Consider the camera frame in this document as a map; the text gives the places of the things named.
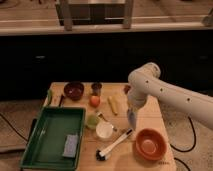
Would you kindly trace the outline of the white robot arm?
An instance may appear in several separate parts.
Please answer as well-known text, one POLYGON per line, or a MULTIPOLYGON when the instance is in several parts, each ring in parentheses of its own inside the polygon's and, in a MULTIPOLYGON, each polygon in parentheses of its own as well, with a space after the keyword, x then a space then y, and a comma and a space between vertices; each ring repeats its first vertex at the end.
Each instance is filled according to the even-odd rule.
POLYGON ((159 79, 161 70, 149 62, 133 70, 128 76, 130 90, 127 93, 128 121, 136 128, 137 113, 151 95, 171 105, 213 130, 213 97, 181 88, 159 79))

